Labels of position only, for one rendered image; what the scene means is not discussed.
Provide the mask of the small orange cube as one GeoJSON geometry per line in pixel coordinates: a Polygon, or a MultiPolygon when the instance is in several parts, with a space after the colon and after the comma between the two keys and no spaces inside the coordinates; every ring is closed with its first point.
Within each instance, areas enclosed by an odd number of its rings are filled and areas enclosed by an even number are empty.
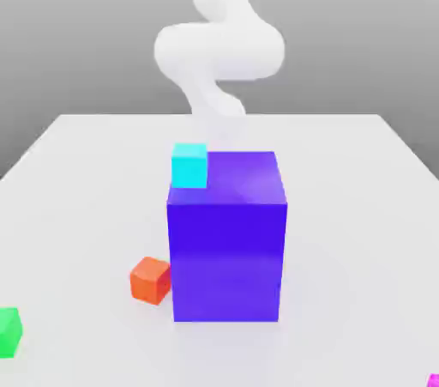
{"type": "Polygon", "coordinates": [[[171,290],[171,266],[168,262],[144,257],[131,270],[129,280],[135,299],[159,305],[171,290]]]}

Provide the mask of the small cyan cube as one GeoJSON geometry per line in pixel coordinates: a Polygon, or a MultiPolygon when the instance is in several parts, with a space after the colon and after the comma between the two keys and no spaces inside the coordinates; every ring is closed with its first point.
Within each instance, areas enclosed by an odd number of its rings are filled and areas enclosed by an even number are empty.
{"type": "Polygon", "coordinates": [[[207,187],[207,146],[204,143],[176,143],[171,153],[173,188],[207,187]]]}

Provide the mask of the small green cube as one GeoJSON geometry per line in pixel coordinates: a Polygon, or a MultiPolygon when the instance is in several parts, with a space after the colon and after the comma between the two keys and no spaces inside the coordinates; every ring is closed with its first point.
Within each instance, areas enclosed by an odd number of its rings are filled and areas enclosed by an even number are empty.
{"type": "Polygon", "coordinates": [[[16,307],[0,308],[0,359],[14,357],[22,331],[18,309],[16,307]]]}

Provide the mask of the large purple box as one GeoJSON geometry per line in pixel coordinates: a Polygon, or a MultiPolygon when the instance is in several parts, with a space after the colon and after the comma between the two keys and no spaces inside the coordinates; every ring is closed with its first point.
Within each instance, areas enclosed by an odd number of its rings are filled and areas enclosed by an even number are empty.
{"type": "Polygon", "coordinates": [[[204,188],[166,203],[177,322],[275,322],[288,203],[272,151],[211,152],[204,188]]]}

